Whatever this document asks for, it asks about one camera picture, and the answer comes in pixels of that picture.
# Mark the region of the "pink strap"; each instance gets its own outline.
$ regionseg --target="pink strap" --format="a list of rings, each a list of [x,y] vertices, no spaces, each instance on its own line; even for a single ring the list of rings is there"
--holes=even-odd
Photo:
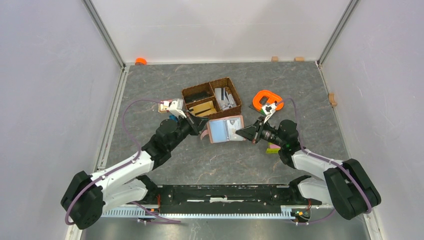
[[[209,129],[206,129],[201,133],[200,140],[202,140],[206,135],[209,135]]]

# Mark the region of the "brown basket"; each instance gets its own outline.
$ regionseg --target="brown basket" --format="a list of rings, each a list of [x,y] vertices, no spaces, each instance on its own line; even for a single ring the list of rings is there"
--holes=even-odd
[[[231,93],[236,106],[227,110],[221,110],[214,95],[215,88],[225,88],[228,93]],[[208,93],[210,97],[203,98],[201,100],[197,100],[190,103],[185,103],[186,98],[188,96],[195,95],[201,92]],[[224,77],[218,80],[184,88],[182,90],[182,97],[184,99],[185,109],[189,109],[199,104],[212,101],[217,112],[207,115],[206,117],[208,117],[209,119],[220,119],[224,117],[240,115],[242,113],[242,100],[240,100],[239,94],[237,93],[236,88],[234,87],[234,84],[229,77]]]

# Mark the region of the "small box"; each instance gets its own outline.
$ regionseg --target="small box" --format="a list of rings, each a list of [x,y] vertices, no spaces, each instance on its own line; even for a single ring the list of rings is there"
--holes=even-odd
[[[215,89],[224,88],[228,94],[231,94],[235,106],[222,110],[218,105],[218,101],[215,97]],[[208,96],[203,99],[196,99],[193,101],[193,96]],[[239,94],[234,87],[233,82],[229,77],[224,77],[218,80],[205,82],[196,86],[188,87],[182,90],[182,98],[184,99],[185,109],[207,103],[212,101],[216,112],[205,115],[209,119],[220,119],[224,117],[236,116],[242,113],[242,101],[240,100]]]

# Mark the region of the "gray wall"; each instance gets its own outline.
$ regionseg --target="gray wall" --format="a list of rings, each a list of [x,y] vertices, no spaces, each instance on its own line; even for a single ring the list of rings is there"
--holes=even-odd
[[[388,240],[424,233],[424,1],[363,0],[323,66],[349,152],[379,190]]]
[[[60,240],[92,171],[119,67],[80,0],[0,3],[0,235]]]

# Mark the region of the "gray floor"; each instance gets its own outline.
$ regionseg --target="gray floor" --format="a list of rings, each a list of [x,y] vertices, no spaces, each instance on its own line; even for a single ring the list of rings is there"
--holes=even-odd
[[[181,90],[204,82],[230,77],[242,101],[245,125],[260,116],[248,106],[260,90],[284,98],[292,96],[300,112],[305,145],[318,154],[346,159],[347,153],[320,73],[314,62],[208,63],[131,66],[119,110],[107,166],[137,151],[121,126],[123,110],[139,98],[181,98]],[[158,113],[157,103],[136,103],[125,115],[129,131],[145,144],[167,113]],[[270,120],[294,120],[293,107],[286,104]],[[277,154],[265,154],[267,143],[248,141],[211,144],[209,139],[188,136],[171,159],[149,173],[157,184],[288,183],[304,174],[285,166]]]
[[[347,152],[330,107],[327,92],[313,62],[210,63],[132,66],[128,73],[119,117],[132,101],[159,97],[180,98],[183,88],[211,80],[230,77],[243,102],[242,115],[246,125],[259,114],[248,108],[260,90],[292,96],[301,117],[302,135],[312,151],[334,159],[347,159]],[[143,145],[168,114],[158,113],[157,104],[141,102],[126,115],[131,133]],[[272,126],[283,119],[294,120],[290,104],[277,112]],[[149,173],[157,184],[230,184],[288,183],[304,172],[285,166],[277,154],[265,154],[267,144],[226,142],[211,144],[208,139],[189,136],[171,154],[163,166]],[[136,152],[125,135],[121,121],[116,124],[107,166],[112,166]],[[312,219],[328,213],[313,209]],[[327,221],[310,226],[294,226],[284,220],[208,220],[184,219],[180,225],[137,224],[134,219],[101,218],[83,233],[87,240],[115,239],[369,239],[362,216],[350,221],[338,214]]]

